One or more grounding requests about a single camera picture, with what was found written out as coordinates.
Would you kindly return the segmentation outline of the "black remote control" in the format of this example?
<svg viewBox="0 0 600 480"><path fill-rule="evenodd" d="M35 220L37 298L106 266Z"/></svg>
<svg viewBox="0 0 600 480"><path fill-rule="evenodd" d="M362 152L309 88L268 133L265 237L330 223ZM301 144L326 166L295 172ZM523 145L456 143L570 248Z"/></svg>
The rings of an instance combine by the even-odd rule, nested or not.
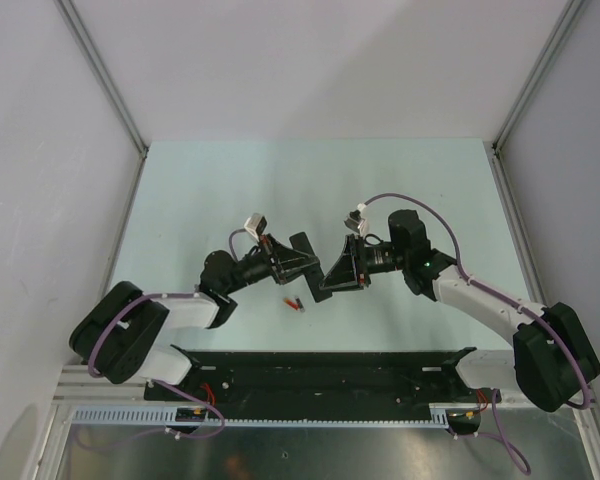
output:
<svg viewBox="0 0 600 480"><path fill-rule="evenodd" d="M321 303L332 297L332 292L324 290L320 284L324 278L320 261L316 256L313 247L305 232L299 232L289 238L291 247L313 258L314 262L310 266L303 268L302 273L315 303Z"/></svg>

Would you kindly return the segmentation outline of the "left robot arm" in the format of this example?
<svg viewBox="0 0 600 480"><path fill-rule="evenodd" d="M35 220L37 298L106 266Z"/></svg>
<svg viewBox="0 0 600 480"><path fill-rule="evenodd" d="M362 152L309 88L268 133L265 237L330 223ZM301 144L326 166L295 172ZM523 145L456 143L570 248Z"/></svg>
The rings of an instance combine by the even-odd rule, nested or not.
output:
<svg viewBox="0 0 600 480"><path fill-rule="evenodd" d="M286 285L299 277L320 282L320 262L304 233L286 246L262 235L241 259L216 250L204 261L189 292L145 293L130 281L117 283L69 337L69 347L87 362L88 373L122 384L134 376L165 382L177 398L194 397L201 376L180 347L164 343L169 330L223 326L237 308L230 295L265 279Z"/></svg>

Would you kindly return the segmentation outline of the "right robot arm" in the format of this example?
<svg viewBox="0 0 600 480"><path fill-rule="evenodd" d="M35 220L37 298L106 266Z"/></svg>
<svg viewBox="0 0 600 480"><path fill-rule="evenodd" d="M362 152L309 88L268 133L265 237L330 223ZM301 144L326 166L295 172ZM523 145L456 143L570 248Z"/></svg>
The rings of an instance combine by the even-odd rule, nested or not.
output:
<svg viewBox="0 0 600 480"><path fill-rule="evenodd" d="M399 271L414 295L463 312L511 346L510 352L472 351L444 372L441 388L449 399L464 401L477 388L501 389L520 392L536 407L554 412L576 394L590 396L600 361L573 308L512 298L463 273L456 258L432 247L414 210L391 213L388 229L389 240L376 244L361 234L346 236L320 287L361 290L372 275Z"/></svg>

